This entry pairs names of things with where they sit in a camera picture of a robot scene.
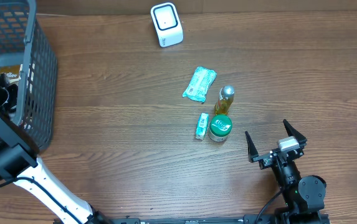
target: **wood grain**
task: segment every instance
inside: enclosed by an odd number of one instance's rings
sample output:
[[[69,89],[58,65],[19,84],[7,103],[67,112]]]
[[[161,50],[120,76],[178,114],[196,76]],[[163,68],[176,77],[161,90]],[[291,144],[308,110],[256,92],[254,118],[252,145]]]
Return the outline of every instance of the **wood grain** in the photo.
[[[277,186],[271,170],[247,162],[244,132],[267,152],[286,118],[309,140],[300,172],[327,181],[323,213],[357,223],[357,11],[181,22],[184,42],[161,49],[149,16],[40,20],[59,60],[49,169],[110,217],[257,213]],[[200,65],[218,73],[205,104],[181,97]],[[212,113],[226,84],[236,88],[229,139],[195,140],[200,113]],[[53,218],[22,189],[0,189],[0,223]]]
[[[39,13],[59,15],[149,14],[162,0],[37,0]],[[178,13],[357,10],[354,0],[172,0]]]

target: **plastic basket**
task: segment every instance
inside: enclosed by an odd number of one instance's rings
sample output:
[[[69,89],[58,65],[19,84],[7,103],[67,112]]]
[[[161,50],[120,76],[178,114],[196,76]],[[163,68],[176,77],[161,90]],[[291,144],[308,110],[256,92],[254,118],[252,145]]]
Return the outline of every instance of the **plastic basket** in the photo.
[[[0,0],[0,67],[22,65],[12,121],[40,149],[52,137],[57,59],[36,19],[35,0]]]

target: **glass bottle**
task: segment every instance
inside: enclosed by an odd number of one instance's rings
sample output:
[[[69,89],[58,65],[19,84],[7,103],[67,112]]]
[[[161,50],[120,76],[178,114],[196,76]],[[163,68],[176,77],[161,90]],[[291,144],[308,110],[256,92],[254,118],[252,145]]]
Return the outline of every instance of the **glass bottle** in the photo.
[[[228,114],[228,109],[232,102],[234,101],[235,89],[232,85],[227,85],[221,88],[218,101],[214,106],[214,113],[218,114]]]

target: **silver bottle cap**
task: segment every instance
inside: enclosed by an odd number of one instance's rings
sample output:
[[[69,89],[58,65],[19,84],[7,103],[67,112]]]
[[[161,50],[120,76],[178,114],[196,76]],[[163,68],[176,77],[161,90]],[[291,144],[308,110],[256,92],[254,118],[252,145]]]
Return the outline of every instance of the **silver bottle cap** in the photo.
[[[232,98],[234,97],[235,89],[232,85],[227,85],[222,87],[221,96],[224,98]]]

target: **green jar lid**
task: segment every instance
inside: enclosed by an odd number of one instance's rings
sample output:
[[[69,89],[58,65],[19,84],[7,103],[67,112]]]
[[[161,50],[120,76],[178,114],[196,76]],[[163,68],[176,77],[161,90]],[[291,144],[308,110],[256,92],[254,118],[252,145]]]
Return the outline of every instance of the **green jar lid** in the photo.
[[[226,115],[217,115],[210,122],[210,131],[218,137],[227,136],[232,129],[232,121]]]

